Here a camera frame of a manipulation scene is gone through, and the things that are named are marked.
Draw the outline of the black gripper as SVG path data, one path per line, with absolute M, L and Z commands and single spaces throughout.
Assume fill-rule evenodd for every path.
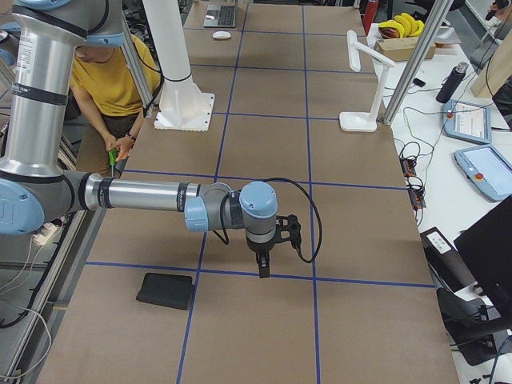
M 259 277 L 268 278 L 270 276 L 270 252 L 276 244 L 276 237 L 251 238 L 246 236 L 246 243 L 249 249 L 256 254 Z

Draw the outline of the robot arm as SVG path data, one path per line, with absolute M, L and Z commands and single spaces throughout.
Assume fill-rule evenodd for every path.
M 261 277 L 278 242 L 277 197 L 265 182 L 240 191 L 215 183 L 144 182 L 58 165 L 74 54 L 79 46 L 131 44 L 118 1 L 16 1 L 21 27 L 6 152 L 1 159 L 1 232 L 27 234 L 64 214 L 100 208 L 184 214 L 188 230 L 243 229 Z

